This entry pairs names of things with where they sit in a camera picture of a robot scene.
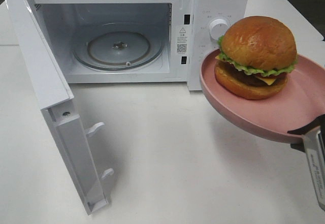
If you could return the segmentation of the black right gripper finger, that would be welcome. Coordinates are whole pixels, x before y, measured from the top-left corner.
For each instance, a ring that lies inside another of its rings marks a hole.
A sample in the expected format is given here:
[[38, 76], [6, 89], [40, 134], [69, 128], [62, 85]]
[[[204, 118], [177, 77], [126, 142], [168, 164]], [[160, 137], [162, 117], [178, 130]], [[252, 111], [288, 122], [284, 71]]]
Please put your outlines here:
[[324, 117], [325, 115], [320, 115], [316, 117], [312, 122], [308, 123], [307, 125], [300, 127], [295, 130], [288, 131], [288, 134], [293, 134], [293, 135], [305, 135], [312, 129], [316, 127], [320, 127], [321, 134], [324, 136]]
[[305, 146], [304, 143], [299, 143], [299, 144], [290, 144], [290, 147], [292, 149], [295, 149], [297, 151], [305, 153]]

